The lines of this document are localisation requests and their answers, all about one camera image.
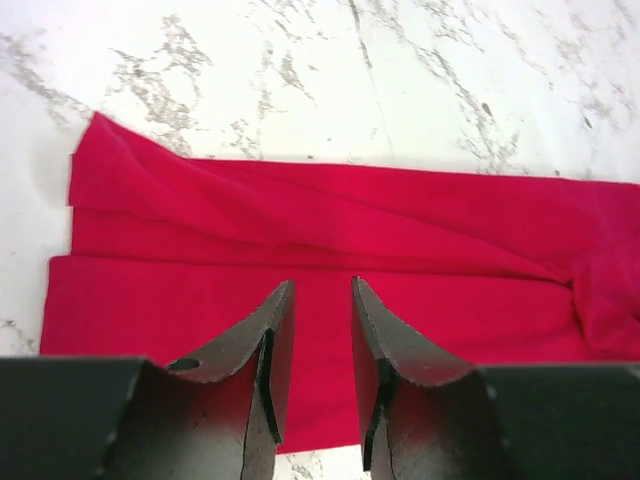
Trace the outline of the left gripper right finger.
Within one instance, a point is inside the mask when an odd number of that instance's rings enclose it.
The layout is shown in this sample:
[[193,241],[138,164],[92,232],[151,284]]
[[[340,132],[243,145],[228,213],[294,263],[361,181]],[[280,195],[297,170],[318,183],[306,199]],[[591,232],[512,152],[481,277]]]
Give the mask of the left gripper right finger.
[[352,355],[362,465],[374,479],[502,479],[505,451],[480,372],[354,277]]

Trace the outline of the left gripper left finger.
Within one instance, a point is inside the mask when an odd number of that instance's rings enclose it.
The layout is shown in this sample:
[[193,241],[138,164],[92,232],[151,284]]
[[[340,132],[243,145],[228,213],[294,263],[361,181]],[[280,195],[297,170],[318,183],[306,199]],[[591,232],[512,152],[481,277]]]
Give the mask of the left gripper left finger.
[[107,458],[110,479],[270,479],[286,428],[295,287],[164,368],[145,364]]

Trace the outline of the red t shirt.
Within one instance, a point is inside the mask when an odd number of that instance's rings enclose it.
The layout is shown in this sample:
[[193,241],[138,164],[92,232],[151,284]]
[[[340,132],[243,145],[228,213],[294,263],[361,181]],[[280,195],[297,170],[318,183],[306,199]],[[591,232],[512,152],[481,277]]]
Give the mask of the red t shirt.
[[160,364],[296,289],[284,450],[355,444],[351,280],[474,363],[639,357],[639,188],[180,157],[95,114],[40,350]]

